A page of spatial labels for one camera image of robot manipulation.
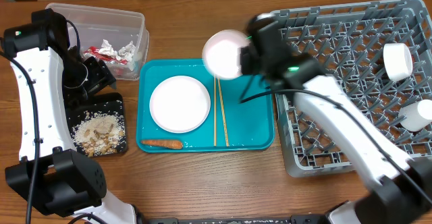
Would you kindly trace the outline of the red snack wrapper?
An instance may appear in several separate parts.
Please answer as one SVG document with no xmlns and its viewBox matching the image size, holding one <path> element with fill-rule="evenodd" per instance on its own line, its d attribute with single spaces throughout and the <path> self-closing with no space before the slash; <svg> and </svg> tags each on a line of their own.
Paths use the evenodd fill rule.
<svg viewBox="0 0 432 224">
<path fill-rule="evenodd" d="M 103 60 L 105 63 L 117 63 L 121 65 L 128 64 L 128 61 L 125 59 L 115 59 L 112 56 L 100 54 L 99 49 L 96 47 L 89 47 L 86 51 L 83 52 L 83 57 L 85 58 L 94 57 L 96 59 Z"/>
</svg>

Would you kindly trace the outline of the small white upturned cup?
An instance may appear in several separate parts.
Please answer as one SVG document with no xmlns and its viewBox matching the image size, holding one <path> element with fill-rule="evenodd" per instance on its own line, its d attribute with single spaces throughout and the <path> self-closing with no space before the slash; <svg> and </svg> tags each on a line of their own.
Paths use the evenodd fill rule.
<svg viewBox="0 0 432 224">
<path fill-rule="evenodd" d="M 400 122 L 403 128 L 411 132 L 417 132 L 431 123 L 432 101 L 423 99 L 411 105 L 402 107 L 399 116 L 404 119 Z"/>
</svg>

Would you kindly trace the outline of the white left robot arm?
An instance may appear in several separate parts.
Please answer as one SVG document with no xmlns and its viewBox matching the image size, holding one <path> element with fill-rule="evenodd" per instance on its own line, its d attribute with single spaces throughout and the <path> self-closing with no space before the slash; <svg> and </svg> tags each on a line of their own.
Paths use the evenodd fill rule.
<svg viewBox="0 0 432 224">
<path fill-rule="evenodd" d="M 29 24 L 7 29 L 1 56 L 16 76 L 22 117 L 17 165 L 5 169 L 8 186 L 26 210 L 71 222 L 143 223 L 132 204 L 107 189 L 95 155 L 123 152 L 124 102 L 104 61 L 82 58 L 71 46 L 74 24 L 52 9 L 36 11 Z"/>
</svg>

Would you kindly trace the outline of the white tissue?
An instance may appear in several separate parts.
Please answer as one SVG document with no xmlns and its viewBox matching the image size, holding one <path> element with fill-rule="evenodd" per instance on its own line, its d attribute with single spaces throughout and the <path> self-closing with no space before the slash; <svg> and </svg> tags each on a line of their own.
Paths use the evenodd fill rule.
<svg viewBox="0 0 432 224">
<path fill-rule="evenodd" d="M 109 43 L 108 40 L 103 39 L 101 48 L 99 49 L 100 55 L 108 56 L 112 59 L 118 58 L 118 53 L 116 50 L 113 49 L 112 45 Z"/>
</svg>

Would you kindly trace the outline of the orange carrot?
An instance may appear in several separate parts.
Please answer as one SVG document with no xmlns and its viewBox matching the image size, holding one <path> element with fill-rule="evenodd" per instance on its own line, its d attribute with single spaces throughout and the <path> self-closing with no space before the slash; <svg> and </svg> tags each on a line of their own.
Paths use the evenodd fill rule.
<svg viewBox="0 0 432 224">
<path fill-rule="evenodd" d="M 183 149 L 183 143 L 179 140 L 142 140 L 141 143 L 147 146 L 157 146 L 173 150 Z"/>
</svg>

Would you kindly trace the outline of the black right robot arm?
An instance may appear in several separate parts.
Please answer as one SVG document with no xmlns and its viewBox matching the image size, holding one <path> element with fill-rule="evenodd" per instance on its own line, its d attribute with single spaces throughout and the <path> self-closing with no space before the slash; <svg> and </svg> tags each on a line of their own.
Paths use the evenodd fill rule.
<svg viewBox="0 0 432 224">
<path fill-rule="evenodd" d="M 346 201 L 320 223 L 412 223 L 431 210 L 431 160 L 412 159 L 355 106 L 337 80 L 308 53 L 295 55 L 281 38 L 284 21 L 253 17 L 250 42 L 240 49 L 241 72 L 260 75 L 267 94 L 284 94 L 321 126 L 348 157 L 369 195 Z"/>
</svg>

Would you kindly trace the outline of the large white upturned bowl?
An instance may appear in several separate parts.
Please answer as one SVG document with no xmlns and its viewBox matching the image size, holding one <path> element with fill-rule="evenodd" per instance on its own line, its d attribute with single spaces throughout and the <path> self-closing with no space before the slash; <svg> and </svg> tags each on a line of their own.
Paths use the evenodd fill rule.
<svg viewBox="0 0 432 224">
<path fill-rule="evenodd" d="M 383 48 L 383 61 L 388 78 L 398 82 L 411 76 L 412 55 L 404 43 L 387 43 Z"/>
</svg>

